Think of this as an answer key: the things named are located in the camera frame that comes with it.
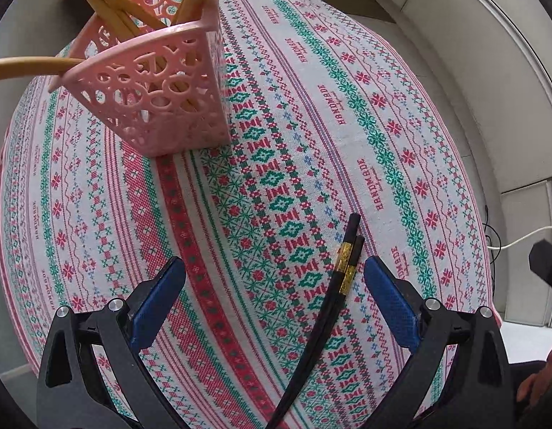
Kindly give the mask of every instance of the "metal screw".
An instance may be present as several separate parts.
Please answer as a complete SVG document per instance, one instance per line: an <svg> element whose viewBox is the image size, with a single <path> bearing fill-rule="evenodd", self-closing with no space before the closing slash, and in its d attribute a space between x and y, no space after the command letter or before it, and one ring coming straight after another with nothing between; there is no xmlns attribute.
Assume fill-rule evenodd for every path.
<svg viewBox="0 0 552 429"><path fill-rule="evenodd" d="M425 306L431 311L437 311L439 308L441 308L441 304L437 299L427 299L425 301Z"/></svg>
<svg viewBox="0 0 552 429"><path fill-rule="evenodd" d="M484 317L492 317L492 310L488 306L483 306L479 311Z"/></svg>
<svg viewBox="0 0 552 429"><path fill-rule="evenodd" d="M114 299L109 302L109 309L111 311L119 311L121 308L123 308L122 299Z"/></svg>
<svg viewBox="0 0 552 429"><path fill-rule="evenodd" d="M58 317L66 317L68 313L69 313L68 306L60 306L58 308L58 311L56 312L56 315L58 315Z"/></svg>

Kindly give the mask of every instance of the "gold chopstick band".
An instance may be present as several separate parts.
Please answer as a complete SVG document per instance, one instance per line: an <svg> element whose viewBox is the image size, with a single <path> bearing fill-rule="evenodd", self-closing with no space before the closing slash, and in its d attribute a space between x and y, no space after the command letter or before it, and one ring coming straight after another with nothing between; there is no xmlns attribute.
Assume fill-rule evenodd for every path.
<svg viewBox="0 0 552 429"><path fill-rule="evenodd" d="M345 272L348 267L349 257L351 255L352 244L348 242L342 242L340 245L340 252L335 261L334 271Z"/></svg>
<svg viewBox="0 0 552 429"><path fill-rule="evenodd" d="M344 277L344 282L342 282L342 285L340 287L340 294L347 295L349 292L349 289L351 287L351 283L353 282L353 278L355 277L355 268L357 266L348 266L346 269L346 276Z"/></svg>

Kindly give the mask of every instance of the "black cable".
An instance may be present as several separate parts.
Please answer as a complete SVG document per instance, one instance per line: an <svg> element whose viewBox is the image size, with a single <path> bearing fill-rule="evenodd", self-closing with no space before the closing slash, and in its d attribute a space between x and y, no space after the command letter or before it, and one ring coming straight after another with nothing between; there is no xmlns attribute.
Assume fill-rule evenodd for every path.
<svg viewBox="0 0 552 429"><path fill-rule="evenodd" d="M492 232L495 233L496 237L498 238L498 252L496 255L494 255L494 252L492 253L492 260L491 260L491 267L492 267L492 273L491 273L491 281L492 281L492 295L494 296L494 286L495 286L495 279L496 279L496 260L498 258L498 255L500 255L501 251L503 250L503 242L500 239L500 236L498 235L498 232L496 232L496 229L489 224L489 208L485 205L485 222L483 224L484 231L485 231L485 238L489 241L489 245L492 246L492 237L487 234L487 227L489 227Z"/></svg>

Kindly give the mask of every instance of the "table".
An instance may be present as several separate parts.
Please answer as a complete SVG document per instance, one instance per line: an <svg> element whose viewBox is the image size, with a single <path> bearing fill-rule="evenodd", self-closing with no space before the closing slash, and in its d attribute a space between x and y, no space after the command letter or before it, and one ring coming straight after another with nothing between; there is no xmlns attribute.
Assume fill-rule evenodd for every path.
<svg viewBox="0 0 552 429"><path fill-rule="evenodd" d="M133 152L68 94L34 79L1 155L0 271L38 369L64 304L126 298L171 255L187 283L143 361L191 428L263 428L303 350L345 223L424 297L491 303L467 175L409 67L320 0L221 0L231 146ZM361 276L282 427L356 428L408 354ZM441 390L449 350L429 405ZM120 411L127 404L98 351Z"/></svg>

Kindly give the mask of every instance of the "blue gripper pad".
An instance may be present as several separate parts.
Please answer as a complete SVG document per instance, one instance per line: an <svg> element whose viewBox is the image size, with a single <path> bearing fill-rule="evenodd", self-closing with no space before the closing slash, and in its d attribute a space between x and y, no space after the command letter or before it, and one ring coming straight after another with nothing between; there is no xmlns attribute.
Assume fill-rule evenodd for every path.
<svg viewBox="0 0 552 429"><path fill-rule="evenodd" d="M143 348L149 348L161 329L168 312L186 280L184 262L176 258L152 287L149 295L131 320L131 350L139 353Z"/></svg>
<svg viewBox="0 0 552 429"><path fill-rule="evenodd" d="M399 346L409 348L413 354L421 342L418 318L384 266L379 258L368 258L364 265L365 284Z"/></svg>

